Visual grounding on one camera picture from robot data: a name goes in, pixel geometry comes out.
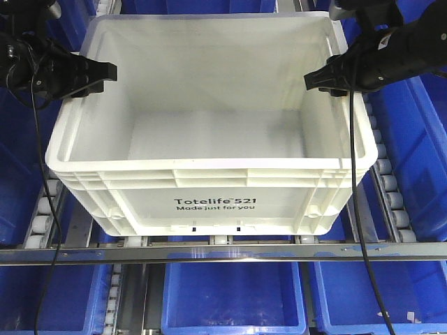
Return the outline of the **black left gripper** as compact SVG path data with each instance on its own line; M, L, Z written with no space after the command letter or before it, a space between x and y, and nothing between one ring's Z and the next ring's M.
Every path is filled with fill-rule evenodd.
M1 33L1 86L15 95L84 98L102 93L105 81L117 81L116 65L68 52L51 38Z

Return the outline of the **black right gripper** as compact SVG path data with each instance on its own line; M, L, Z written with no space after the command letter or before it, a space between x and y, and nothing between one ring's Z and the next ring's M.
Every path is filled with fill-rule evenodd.
M343 97L349 85L366 93L425 73L446 77L445 1L432 1L411 22L404 21L396 1L369 1L356 19L362 33L352 44L349 64L342 55L329 57L322 68L304 75L307 90Z

